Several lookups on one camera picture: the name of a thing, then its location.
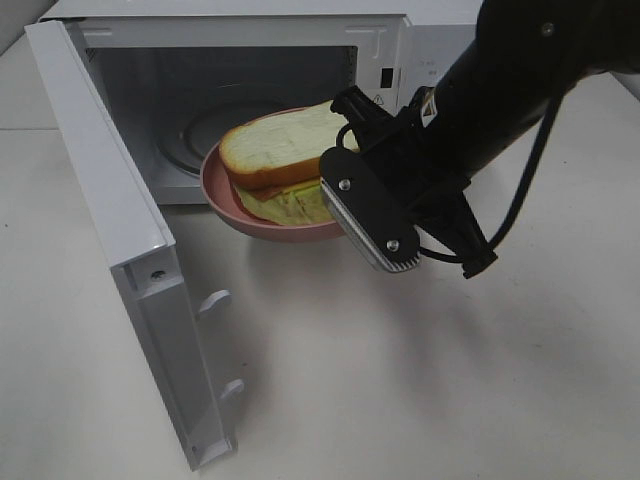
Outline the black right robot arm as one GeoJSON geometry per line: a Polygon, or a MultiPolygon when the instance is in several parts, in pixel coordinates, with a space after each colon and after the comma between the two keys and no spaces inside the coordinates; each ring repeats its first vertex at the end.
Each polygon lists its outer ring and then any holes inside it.
{"type": "Polygon", "coordinates": [[[635,1],[486,1],[471,44],[398,113],[357,87],[335,97],[331,109],[346,124],[320,159],[325,204],[383,271],[426,257],[473,277],[513,227],[566,94],[586,77],[638,70],[635,1]],[[465,189],[530,129],[537,135],[514,197],[486,237],[465,189]]]}

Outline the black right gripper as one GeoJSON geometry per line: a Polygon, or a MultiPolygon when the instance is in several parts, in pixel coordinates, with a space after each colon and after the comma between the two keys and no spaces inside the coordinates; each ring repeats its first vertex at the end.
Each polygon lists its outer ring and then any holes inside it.
{"type": "Polygon", "coordinates": [[[456,254],[465,278],[483,273],[498,259],[463,194],[469,178],[438,164],[423,139],[423,121],[436,115],[434,90],[417,90],[407,106],[391,115],[352,86],[334,98],[330,110],[347,120],[336,146],[344,148],[346,134],[354,134],[359,155],[415,229],[456,254]]]}

